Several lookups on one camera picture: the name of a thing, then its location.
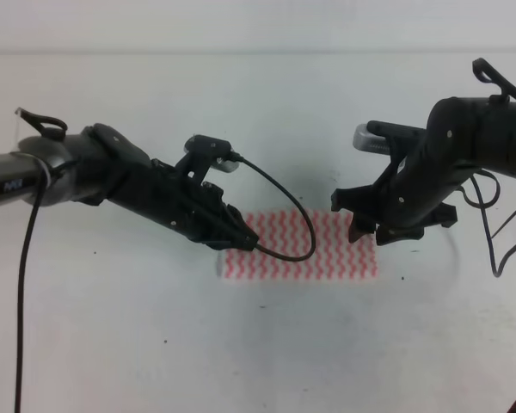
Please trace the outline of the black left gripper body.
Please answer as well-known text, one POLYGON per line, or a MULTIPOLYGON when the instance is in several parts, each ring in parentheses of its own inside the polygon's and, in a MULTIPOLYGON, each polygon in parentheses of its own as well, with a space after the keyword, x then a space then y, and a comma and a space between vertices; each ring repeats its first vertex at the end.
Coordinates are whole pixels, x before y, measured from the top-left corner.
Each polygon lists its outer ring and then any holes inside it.
POLYGON ((223 190, 202 186, 157 159, 133 163, 120 183, 107 195, 115 205, 159 225, 194 243, 226 245, 228 233, 223 190))

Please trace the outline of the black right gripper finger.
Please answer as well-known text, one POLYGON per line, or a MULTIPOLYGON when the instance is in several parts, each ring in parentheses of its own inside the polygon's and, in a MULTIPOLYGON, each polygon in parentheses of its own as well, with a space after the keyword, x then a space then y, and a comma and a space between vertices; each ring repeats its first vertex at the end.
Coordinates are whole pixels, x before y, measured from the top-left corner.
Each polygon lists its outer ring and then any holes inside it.
POLYGON ((353 213, 352 220, 348 228, 348 242, 357 243, 363 236, 375 234, 377 224, 358 213, 353 213))
POLYGON ((375 213, 377 211, 377 196, 372 185, 337 188, 330 199, 332 212, 348 210, 352 213, 375 213))

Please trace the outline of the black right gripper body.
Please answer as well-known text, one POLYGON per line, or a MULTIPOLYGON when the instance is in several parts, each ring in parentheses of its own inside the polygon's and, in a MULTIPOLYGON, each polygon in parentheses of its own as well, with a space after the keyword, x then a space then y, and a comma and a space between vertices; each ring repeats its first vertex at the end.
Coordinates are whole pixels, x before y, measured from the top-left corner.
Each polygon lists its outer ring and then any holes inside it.
POLYGON ((370 217, 385 228, 451 227, 457 209, 444 200, 472 175, 465 161, 393 159, 372 184, 370 217))

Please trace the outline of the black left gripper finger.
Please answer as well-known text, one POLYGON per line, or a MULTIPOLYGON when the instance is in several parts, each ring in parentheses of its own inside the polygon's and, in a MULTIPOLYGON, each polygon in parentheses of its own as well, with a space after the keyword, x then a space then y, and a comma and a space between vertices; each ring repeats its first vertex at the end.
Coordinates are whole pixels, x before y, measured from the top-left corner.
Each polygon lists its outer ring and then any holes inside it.
POLYGON ((217 227, 206 239, 206 246, 213 250, 243 250, 252 251, 258 244, 259 236, 250 228, 217 227))
POLYGON ((201 187, 209 199, 211 209, 224 223, 236 228, 244 227, 244 220, 240 211, 231 204, 224 202, 224 190, 222 188, 211 182, 203 182, 201 187))

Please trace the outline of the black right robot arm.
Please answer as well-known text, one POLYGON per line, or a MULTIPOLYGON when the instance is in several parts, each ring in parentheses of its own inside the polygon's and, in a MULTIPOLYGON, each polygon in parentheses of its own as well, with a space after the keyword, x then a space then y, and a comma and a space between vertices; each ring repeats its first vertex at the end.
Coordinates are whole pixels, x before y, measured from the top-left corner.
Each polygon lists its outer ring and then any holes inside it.
POLYGON ((356 128, 354 147, 390 162, 373 184, 331 195, 332 211, 353 215, 350 243, 372 234, 382 246, 418 240, 430 226, 449 228, 458 216, 445 199, 475 173, 516 178, 516 87, 485 59, 476 59, 472 70, 500 93, 442 99, 424 128, 377 120, 356 128))

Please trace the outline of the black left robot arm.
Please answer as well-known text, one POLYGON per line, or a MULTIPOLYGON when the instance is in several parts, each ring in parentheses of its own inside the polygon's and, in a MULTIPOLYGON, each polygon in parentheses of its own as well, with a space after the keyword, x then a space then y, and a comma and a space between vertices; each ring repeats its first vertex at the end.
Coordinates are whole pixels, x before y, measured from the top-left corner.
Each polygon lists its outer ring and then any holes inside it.
POLYGON ((205 180, 209 169, 236 169, 229 142, 194 135, 171 166, 110 126, 69 134, 61 120, 16 112, 37 135, 0 154, 0 205, 39 200, 43 207, 67 201, 96 207, 108 200, 214 250, 256 247, 258 235, 223 202, 223 190, 205 180))

